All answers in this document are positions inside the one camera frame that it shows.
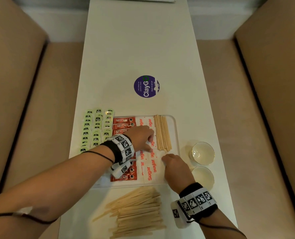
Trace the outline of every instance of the person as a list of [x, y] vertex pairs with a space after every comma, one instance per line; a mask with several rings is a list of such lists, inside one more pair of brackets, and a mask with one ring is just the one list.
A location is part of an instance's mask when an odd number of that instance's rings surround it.
[[[151, 147], [146, 141], [152, 141], [153, 134], [148, 126], [133, 127], [125, 133], [135, 151], [149, 152]], [[49, 226], [40, 222], [51, 223], [80, 200], [111, 166], [111, 160], [115, 160], [107, 146], [100, 145], [91, 151], [101, 155], [81, 153], [1, 193], [0, 238], [37, 239]], [[162, 160], [166, 165], [165, 179], [173, 191], [180, 194], [195, 183], [188, 165], [179, 156], [167, 154]], [[29, 215], [37, 222], [19, 216], [3, 216], [31, 207]], [[245, 238], [219, 209], [199, 223], [206, 239]]]

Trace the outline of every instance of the bundle of wooden stirrers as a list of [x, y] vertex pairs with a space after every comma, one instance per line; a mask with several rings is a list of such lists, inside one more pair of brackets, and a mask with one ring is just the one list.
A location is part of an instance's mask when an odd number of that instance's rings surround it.
[[110, 238], [138, 237], [153, 235], [151, 231], [165, 229], [160, 214], [160, 194], [152, 186], [140, 187], [105, 206], [108, 209], [96, 221], [112, 213], [110, 217], [117, 216], [118, 226], [109, 229], [113, 232]]
[[172, 149], [172, 143], [169, 137], [169, 128], [166, 117], [155, 115], [154, 124], [156, 128], [157, 149], [167, 152], [170, 151]]

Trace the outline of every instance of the round sticker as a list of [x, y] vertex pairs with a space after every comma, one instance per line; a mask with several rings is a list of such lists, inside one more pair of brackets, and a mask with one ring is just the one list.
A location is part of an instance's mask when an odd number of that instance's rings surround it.
[[153, 76], [140, 76], [134, 82], [135, 92], [145, 98], [155, 96], [160, 90], [160, 84]]

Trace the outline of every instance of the black cord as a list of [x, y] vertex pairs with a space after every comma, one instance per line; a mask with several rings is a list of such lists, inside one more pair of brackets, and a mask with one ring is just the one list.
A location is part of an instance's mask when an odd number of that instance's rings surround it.
[[192, 223], [192, 222], [196, 222], [196, 223], [200, 224], [201, 226], [204, 226], [204, 227], [207, 227], [207, 228], [212, 228], [212, 229], [224, 229], [224, 230], [235, 231], [235, 232], [238, 232], [238, 233], [242, 234], [245, 238], [247, 238], [247, 237], [245, 236], [245, 234], [242, 233], [240, 230], [235, 229], [235, 228], [232, 228], [232, 227], [210, 226], [210, 225], [203, 224], [203, 223], [201, 223], [201, 222], [197, 222], [197, 221], [195, 221], [195, 220], [193, 220], [193, 221], [187, 221], [187, 223]]
[[53, 222], [55, 222], [57, 219], [53, 220], [53, 221], [43, 221], [43, 220], [40, 220], [32, 215], [28, 215], [28, 214], [19, 214], [17, 212], [8, 212], [8, 213], [0, 213], [0, 217], [2, 216], [15, 216], [15, 217], [25, 217], [25, 218], [28, 218], [28, 219], [31, 219], [35, 222], [38, 222], [40, 224], [45, 224], [45, 225], [49, 225], [49, 224], [52, 224]]
[[104, 155], [102, 155], [102, 154], [100, 154], [100, 153], [97, 153], [97, 152], [94, 152], [94, 151], [85, 151], [85, 152], [83, 152], [83, 153], [94, 153], [94, 154], [100, 155], [100, 156], [102, 156], [103, 158], [106, 158], [107, 160], [111, 161], [112, 164], [114, 164], [114, 162], [113, 162], [111, 159], [109, 159], [108, 157], [106, 157], [106, 156], [104, 156]]

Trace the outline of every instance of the white wall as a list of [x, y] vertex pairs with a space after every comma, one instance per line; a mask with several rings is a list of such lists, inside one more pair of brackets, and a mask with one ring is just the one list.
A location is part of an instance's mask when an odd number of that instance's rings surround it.
[[[232, 38], [234, 32], [252, 15], [262, 1], [188, 0], [196, 39]], [[29, 0], [26, 3], [40, 4], [40, 2], [45, 3], [46, 0]], [[60, 0], [49, 0], [49, 3], [57, 6], [60, 5]], [[52, 42], [84, 41], [86, 10], [38, 7], [38, 5], [30, 7], [24, 5], [23, 10], [48, 33]]]

